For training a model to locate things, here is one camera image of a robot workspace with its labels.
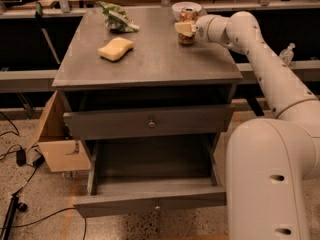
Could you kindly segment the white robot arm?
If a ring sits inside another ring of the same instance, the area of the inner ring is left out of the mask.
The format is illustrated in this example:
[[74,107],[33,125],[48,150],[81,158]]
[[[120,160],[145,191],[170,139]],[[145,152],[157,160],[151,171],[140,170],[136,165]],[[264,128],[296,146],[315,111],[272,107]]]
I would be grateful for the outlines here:
[[311,240],[303,181],[320,175],[319,99],[268,46],[249,12],[177,22],[175,30],[246,56],[273,113],[242,123],[229,138],[229,240]]

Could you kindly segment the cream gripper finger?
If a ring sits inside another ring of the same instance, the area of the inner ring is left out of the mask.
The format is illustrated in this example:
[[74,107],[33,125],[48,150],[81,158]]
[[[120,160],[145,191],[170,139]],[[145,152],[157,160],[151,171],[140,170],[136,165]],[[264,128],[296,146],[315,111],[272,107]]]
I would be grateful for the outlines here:
[[192,37],[196,33],[195,23],[192,21],[176,22],[175,31],[187,37]]

